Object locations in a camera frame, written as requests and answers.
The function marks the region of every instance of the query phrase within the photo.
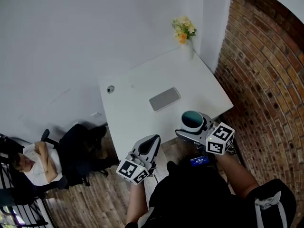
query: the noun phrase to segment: wooden floor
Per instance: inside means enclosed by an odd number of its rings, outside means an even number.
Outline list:
[[[109,131],[102,140],[101,157],[115,155]],[[156,157],[154,174],[158,181],[168,175],[168,161],[178,163],[183,157],[195,153],[195,147],[179,139],[161,145]],[[69,190],[51,190],[46,203],[51,217],[58,228],[120,228],[125,226],[130,183],[116,173],[116,166],[108,169],[109,176],[101,173],[89,176],[90,187],[77,185]],[[146,195],[149,200],[157,182],[154,177],[145,179]]]

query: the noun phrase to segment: person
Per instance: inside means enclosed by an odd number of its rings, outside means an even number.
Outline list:
[[[149,208],[144,184],[131,185],[126,228],[286,228],[295,216],[292,192],[279,179],[259,186],[228,153],[216,156],[235,192],[212,167],[167,163],[169,176],[156,186]]]
[[[47,185],[63,177],[57,151],[42,141],[24,147],[23,154],[16,153],[12,157],[12,165],[35,186]]]

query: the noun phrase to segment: white table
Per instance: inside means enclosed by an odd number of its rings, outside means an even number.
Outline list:
[[[187,110],[212,119],[233,107],[202,60],[194,54],[181,62],[179,48],[147,61],[100,86],[105,115],[118,158],[127,156],[139,139],[158,134],[164,143],[176,137],[180,117]],[[115,90],[107,93],[108,86]],[[155,112],[149,99],[175,87],[180,100]]]

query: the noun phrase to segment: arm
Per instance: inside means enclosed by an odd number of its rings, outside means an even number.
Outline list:
[[[236,195],[244,199],[251,190],[259,186],[253,175],[230,154],[216,155],[216,158]]]
[[[143,181],[137,186],[131,185],[130,201],[127,211],[126,222],[137,222],[138,219],[148,212],[146,193]]]
[[[45,142],[35,143],[35,151],[39,154],[46,179],[50,183],[57,177],[58,173],[52,158],[48,155],[47,144]]]

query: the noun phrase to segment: small display screen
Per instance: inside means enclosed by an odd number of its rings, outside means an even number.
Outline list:
[[[196,167],[196,166],[200,166],[203,164],[208,164],[209,158],[207,156],[200,156],[200,157],[191,159],[190,162],[193,167]]]

